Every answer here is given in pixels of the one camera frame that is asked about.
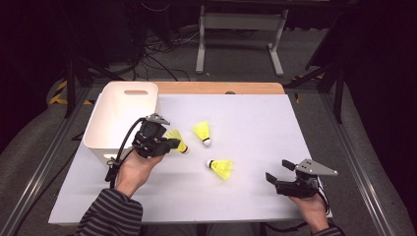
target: hand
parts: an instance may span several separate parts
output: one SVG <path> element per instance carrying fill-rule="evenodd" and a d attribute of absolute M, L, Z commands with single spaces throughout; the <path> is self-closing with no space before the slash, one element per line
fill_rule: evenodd
<path fill-rule="evenodd" d="M 298 206 L 304 220 L 309 224 L 312 233 L 317 233 L 328 228 L 326 204 L 319 194 L 315 194 L 310 199 L 288 198 Z"/>
<path fill-rule="evenodd" d="M 143 158 L 133 150 L 126 156 L 117 176 L 116 190 L 125 194 L 129 199 L 143 186 L 150 172 L 163 159 L 163 155 Z"/>

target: person's left hand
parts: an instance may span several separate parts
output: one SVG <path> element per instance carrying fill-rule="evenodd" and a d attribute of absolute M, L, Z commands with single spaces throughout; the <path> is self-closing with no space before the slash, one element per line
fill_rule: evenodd
<path fill-rule="evenodd" d="M 126 156 L 117 176 L 116 190 L 132 198 L 135 192 L 143 186 L 150 172 L 163 159 L 164 155 L 143 158 L 133 150 Z"/>

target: gray carpet floor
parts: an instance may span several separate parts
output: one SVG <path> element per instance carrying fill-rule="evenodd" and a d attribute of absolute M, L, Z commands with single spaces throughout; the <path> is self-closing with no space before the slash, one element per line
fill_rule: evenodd
<path fill-rule="evenodd" d="M 187 72 L 191 81 L 287 84 L 294 76 L 307 74 L 304 67 L 325 34 L 325 30 L 314 29 L 286 30 L 283 33 L 278 47 L 278 55 L 285 74 L 282 78 L 278 78 L 274 74 L 266 50 L 267 43 L 273 38 L 273 35 L 269 32 L 258 31 L 249 37 L 242 37 L 230 33 L 230 31 L 209 33 L 205 71 L 201 75 L 195 74 L 197 38 L 191 39 L 188 43 L 169 53 L 159 52 L 152 56 L 169 69 L 180 69 Z M 158 67 L 151 60 L 145 60 L 145 62 Z M 148 78 L 150 81 L 172 80 L 171 76 L 163 70 L 148 68 L 147 71 L 143 65 L 138 65 L 136 71 L 138 74 L 137 80 L 147 80 Z M 173 73 L 180 81 L 189 80 L 183 72 L 173 71 Z M 122 77 L 131 80 L 133 74 L 130 72 Z M 89 99 L 96 99 L 106 82 L 108 82 L 106 79 L 95 80 L 94 85 L 89 90 Z M 59 83 L 60 78 L 57 78 L 57 83 L 51 88 L 50 93 L 45 95 L 45 102 L 49 101 Z M 299 93 L 299 102 L 296 102 L 294 92 Z M 333 118 L 326 111 L 323 95 L 310 88 L 288 89 L 286 93 L 290 97 L 312 158 L 324 165 L 331 166 L 340 173 L 337 177 L 322 178 L 326 185 L 326 193 L 333 213 L 332 221 L 341 227 L 346 235 L 380 235 L 349 166 L 343 143 L 331 124 Z M 333 91 L 326 96 L 332 99 Z M 48 170 L 40 190 L 45 187 L 46 183 L 52 179 L 54 174 L 71 156 L 74 149 L 77 148 L 79 142 L 72 141 L 72 138 L 86 128 L 92 109 L 92 105 L 83 105 L 80 108 L 63 139 L 62 145 L 54 156 L 54 162 Z M 19 202 L 28 181 L 53 142 L 64 120 L 65 111 L 65 105 L 49 105 L 45 112 L 21 130 L 1 154 L 0 207 L 2 210 L 0 211 L 0 225 L 6 224 L 10 214 Z M 343 121 L 341 127 L 346 132 L 359 163 L 372 183 L 392 231 L 395 235 L 415 235 L 407 209 L 372 149 L 348 88 L 344 90 L 341 114 Z M 34 205 L 23 223 L 19 235 L 68 235 L 74 232 L 74 226 L 59 226 L 47 223 L 68 168 L 69 165 Z M 294 226 L 298 223 L 299 221 L 270 222 L 270 224 L 280 228 Z M 283 234 L 269 231 L 268 235 Z M 309 230 L 305 227 L 298 232 L 286 233 L 285 235 L 309 235 Z"/>

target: white table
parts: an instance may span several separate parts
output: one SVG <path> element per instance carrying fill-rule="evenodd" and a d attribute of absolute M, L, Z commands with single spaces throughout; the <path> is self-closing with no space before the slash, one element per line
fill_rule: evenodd
<path fill-rule="evenodd" d="M 166 155 L 134 195 L 144 207 L 143 223 L 267 221 L 300 218 L 298 208 L 275 192 L 265 173 L 294 181 L 281 166 L 310 158 L 287 95 L 161 94 L 160 114 L 180 130 L 190 148 Z M 204 147 L 192 126 L 208 120 L 212 144 Z M 205 167 L 208 159 L 234 161 L 227 181 Z M 49 223 L 76 224 L 103 188 L 107 173 L 81 143 Z"/>

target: desk stand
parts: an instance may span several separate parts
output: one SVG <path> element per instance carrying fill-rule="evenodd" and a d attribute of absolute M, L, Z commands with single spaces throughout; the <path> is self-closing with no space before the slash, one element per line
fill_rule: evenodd
<path fill-rule="evenodd" d="M 255 15 L 255 14 L 224 14 L 206 13 L 205 6 L 200 11 L 200 45 L 197 55 L 197 74 L 202 74 L 205 66 L 205 30 L 206 29 L 239 29 L 239 30 L 274 30 L 275 39 L 268 44 L 268 51 L 272 59 L 276 75 L 283 76 L 281 63 L 279 62 L 276 48 L 284 29 L 288 11 L 282 11 L 281 15 Z"/>

